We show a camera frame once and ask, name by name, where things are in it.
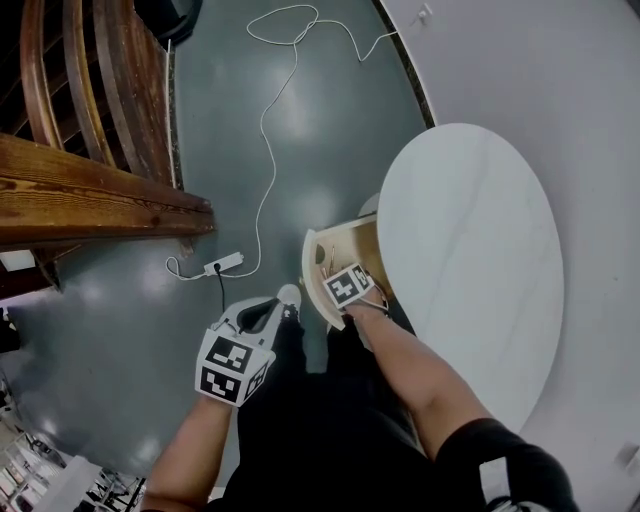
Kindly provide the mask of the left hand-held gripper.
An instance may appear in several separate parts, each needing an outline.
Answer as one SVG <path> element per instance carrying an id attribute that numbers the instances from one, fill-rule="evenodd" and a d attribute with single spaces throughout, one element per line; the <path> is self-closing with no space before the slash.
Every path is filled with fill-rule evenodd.
<path id="1" fill-rule="evenodd" d="M 195 390 L 209 398 L 241 407 L 264 384 L 276 360 L 271 346 L 280 323 L 277 298 L 253 297 L 231 304 L 207 329 L 197 356 Z M 215 331 L 228 324 L 245 337 Z"/>

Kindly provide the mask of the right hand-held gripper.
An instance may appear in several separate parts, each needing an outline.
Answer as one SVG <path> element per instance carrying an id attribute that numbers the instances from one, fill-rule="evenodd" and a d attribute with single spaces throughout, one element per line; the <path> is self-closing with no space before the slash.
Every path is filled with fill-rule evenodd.
<path id="1" fill-rule="evenodd" d="M 334 306 L 347 306 L 363 298 L 375 287 L 373 278 L 359 264 L 352 264 L 323 281 Z"/>

